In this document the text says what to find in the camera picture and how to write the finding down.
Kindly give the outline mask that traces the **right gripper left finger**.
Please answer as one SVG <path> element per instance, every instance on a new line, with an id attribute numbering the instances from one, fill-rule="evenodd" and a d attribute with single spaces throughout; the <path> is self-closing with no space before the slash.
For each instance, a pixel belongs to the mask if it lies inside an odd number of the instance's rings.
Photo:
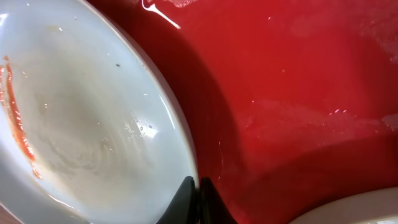
<path id="1" fill-rule="evenodd" d="M 172 201 L 156 224 L 196 224 L 197 190 L 193 177 L 184 178 Z"/>

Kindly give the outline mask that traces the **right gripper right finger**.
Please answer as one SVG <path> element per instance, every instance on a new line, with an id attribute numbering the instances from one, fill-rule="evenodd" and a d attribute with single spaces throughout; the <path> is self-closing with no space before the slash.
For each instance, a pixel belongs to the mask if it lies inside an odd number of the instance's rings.
<path id="1" fill-rule="evenodd" d="M 238 224 L 209 177 L 200 181 L 200 224 Z"/>

